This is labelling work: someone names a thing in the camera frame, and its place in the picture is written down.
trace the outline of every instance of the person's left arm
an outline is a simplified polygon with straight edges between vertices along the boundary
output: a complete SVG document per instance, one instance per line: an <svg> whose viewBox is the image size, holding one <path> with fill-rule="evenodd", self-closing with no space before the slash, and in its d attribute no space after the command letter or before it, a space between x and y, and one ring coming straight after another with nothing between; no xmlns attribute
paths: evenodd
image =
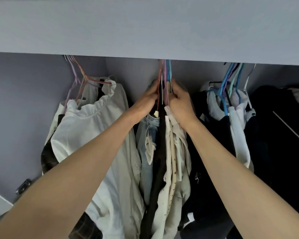
<svg viewBox="0 0 299 239"><path fill-rule="evenodd" d="M154 106L156 88L157 81L109 128L36 181L0 222L0 239L67 238L126 135Z"/></svg>

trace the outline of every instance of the denim jeans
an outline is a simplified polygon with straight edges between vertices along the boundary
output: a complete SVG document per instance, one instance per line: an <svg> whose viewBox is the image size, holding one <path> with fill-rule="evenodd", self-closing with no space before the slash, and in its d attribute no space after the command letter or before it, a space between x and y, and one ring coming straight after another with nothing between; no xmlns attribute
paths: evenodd
<svg viewBox="0 0 299 239"><path fill-rule="evenodd" d="M156 147L155 140L158 127L159 118L152 117L148 114L140 121L136 132L136 146L142 161L140 189L143 193L146 205L150 202L150 191L153 181L152 162Z"/></svg>

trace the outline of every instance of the plaid garment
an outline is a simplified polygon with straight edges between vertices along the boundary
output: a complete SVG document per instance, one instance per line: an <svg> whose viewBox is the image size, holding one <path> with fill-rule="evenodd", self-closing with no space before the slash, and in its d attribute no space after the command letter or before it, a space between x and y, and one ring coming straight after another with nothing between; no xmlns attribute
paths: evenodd
<svg viewBox="0 0 299 239"><path fill-rule="evenodd" d="M63 117L64 115L59 115L58 125ZM57 161L52 150L50 138L41 153L41 166L43 173L45 174L58 164L59 162ZM102 237L102 232L96 227L95 223L85 212L80 217L79 221L69 235L69 239L102 239Z"/></svg>

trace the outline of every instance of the light blue denim garment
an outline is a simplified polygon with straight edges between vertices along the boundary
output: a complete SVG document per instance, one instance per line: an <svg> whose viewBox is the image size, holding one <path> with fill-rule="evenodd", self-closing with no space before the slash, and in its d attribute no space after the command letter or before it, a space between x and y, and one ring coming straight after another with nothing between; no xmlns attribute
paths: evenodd
<svg viewBox="0 0 299 239"><path fill-rule="evenodd" d="M147 154L149 154L149 152L147 151L147 148L149 146L156 146L155 140L158 127L159 118L152 117L150 114L148 114L140 121L136 132L136 146L142 161L140 189L143 193L146 205L149 205L150 203L150 191L152 188L153 180L153 162L151 164L148 163L146 152ZM152 144L145 144L145 141L152 141Z"/></svg>

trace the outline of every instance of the person's left hand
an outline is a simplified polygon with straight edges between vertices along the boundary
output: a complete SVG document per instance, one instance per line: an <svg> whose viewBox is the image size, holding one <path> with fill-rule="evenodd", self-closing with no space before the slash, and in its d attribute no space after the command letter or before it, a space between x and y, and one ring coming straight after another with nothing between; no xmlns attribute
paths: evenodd
<svg viewBox="0 0 299 239"><path fill-rule="evenodd" d="M155 80L151 88L136 101L136 103L128 109L128 113L131 115L134 124L137 124L143 117L145 117L153 108L155 100L158 98L156 94L158 81Z"/></svg>

